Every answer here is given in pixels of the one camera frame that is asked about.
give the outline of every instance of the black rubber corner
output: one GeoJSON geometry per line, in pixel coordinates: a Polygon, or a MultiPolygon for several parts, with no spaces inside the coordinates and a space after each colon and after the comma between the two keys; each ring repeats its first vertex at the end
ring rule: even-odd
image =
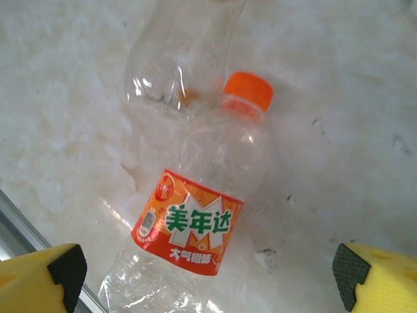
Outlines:
{"type": "Polygon", "coordinates": [[[352,312],[356,304],[355,287],[363,285],[371,269],[370,264],[343,243],[338,246],[333,259],[333,275],[338,285],[345,309],[352,312]]]}
{"type": "Polygon", "coordinates": [[[64,288],[63,303],[68,313],[73,313],[87,274],[87,262],[80,245],[75,245],[48,265],[55,285],[64,288]]]}

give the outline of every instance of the orange label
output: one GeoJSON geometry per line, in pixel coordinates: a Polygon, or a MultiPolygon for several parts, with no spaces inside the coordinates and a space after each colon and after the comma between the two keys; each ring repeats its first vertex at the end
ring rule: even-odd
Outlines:
{"type": "Polygon", "coordinates": [[[165,170],[132,237],[142,249],[176,266],[215,276],[242,206],[165,170]]]}

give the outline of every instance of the bottle neck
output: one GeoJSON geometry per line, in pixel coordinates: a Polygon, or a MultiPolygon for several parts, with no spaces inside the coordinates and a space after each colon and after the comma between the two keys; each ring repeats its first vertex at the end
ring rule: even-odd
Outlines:
{"type": "Polygon", "coordinates": [[[255,122],[261,122],[265,119],[265,111],[253,102],[233,95],[220,95],[219,98],[220,107],[225,110],[241,114],[255,122]]]}

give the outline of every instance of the crushed plastic bottle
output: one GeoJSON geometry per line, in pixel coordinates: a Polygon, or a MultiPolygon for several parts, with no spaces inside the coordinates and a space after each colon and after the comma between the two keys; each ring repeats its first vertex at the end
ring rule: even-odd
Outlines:
{"type": "Polygon", "coordinates": [[[234,73],[215,108],[178,134],[131,236],[100,288],[115,312],[204,311],[245,199],[266,171],[273,90],[234,73]]]}
{"type": "Polygon", "coordinates": [[[129,101],[152,102],[192,117],[200,98],[224,83],[231,37],[246,0],[158,0],[130,51],[125,74],[129,101]]]}

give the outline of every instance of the marble floor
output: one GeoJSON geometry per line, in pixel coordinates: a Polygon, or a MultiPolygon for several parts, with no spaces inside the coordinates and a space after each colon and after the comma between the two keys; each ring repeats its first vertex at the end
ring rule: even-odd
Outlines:
{"type": "MultiPolygon", "coordinates": [[[[153,3],[0,0],[0,189],[95,292],[160,174],[123,93],[153,3]]],[[[235,70],[274,86],[274,165],[207,312],[344,312],[339,243],[417,256],[417,1],[248,0],[235,70]]]]}

